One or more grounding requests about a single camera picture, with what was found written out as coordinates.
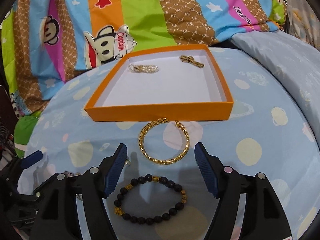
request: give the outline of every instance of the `colorful blanket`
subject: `colorful blanket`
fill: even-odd
[[[133,50],[275,31],[286,0],[17,0],[3,22],[10,93],[21,115],[63,84]]]

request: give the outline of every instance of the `silver rivet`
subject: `silver rivet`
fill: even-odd
[[[233,169],[232,169],[231,167],[229,167],[229,166],[224,167],[223,170],[224,170],[224,172],[226,172],[226,173],[231,173],[231,172],[233,172]]]
[[[259,178],[259,179],[265,179],[266,176],[265,176],[263,173],[259,172],[259,173],[258,173],[258,178]]]
[[[125,163],[124,163],[124,166],[130,166],[130,164],[131,164],[131,162],[128,159],[126,159]]]
[[[95,174],[95,173],[97,173],[99,171],[99,169],[97,168],[97,167],[92,167],[91,169],[90,169],[90,173],[92,173],[92,174]]]
[[[64,177],[65,177],[65,175],[64,175],[63,173],[61,173],[61,174],[59,174],[59,175],[57,176],[57,179],[58,179],[58,180],[63,180]]]

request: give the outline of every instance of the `red star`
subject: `red star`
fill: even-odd
[[[97,2],[95,4],[95,6],[99,6],[100,9],[104,8],[107,5],[111,5],[111,1],[110,0],[99,0],[99,2]]]

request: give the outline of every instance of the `polka dot tablecloth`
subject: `polka dot tablecloth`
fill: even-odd
[[[26,154],[42,150],[44,158],[25,170],[19,192],[32,190],[56,172],[83,173],[126,144],[130,166],[120,176],[116,190],[104,201],[119,240],[201,240],[218,204],[208,193],[194,157],[201,141],[209,154],[241,174],[263,172],[274,187],[291,226],[293,239],[307,229],[320,208],[320,155],[313,133],[295,102],[259,63],[244,52],[211,49],[222,69],[235,104],[228,121],[182,122],[190,134],[190,150],[179,162],[160,166],[140,152],[137,138],[146,122],[94,122],[83,107],[114,64],[88,71],[66,83],[52,98],[34,129]],[[174,123],[158,125],[145,138],[151,156],[167,159],[184,147]],[[169,222],[154,226],[124,221],[113,212],[119,189],[132,178],[146,174],[166,176],[183,186],[185,209]],[[154,183],[130,192],[123,209],[136,216],[153,217],[167,212],[179,196]],[[240,234],[245,195],[241,196],[232,240]],[[84,239],[90,239],[82,202],[78,214]]]

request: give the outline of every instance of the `green stripe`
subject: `green stripe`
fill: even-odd
[[[168,33],[159,0],[121,0],[124,24],[137,42],[135,51],[177,45]]]
[[[11,11],[9,17],[2,22],[1,32],[4,73],[9,85],[10,94],[18,89],[14,57],[13,14],[14,12]]]

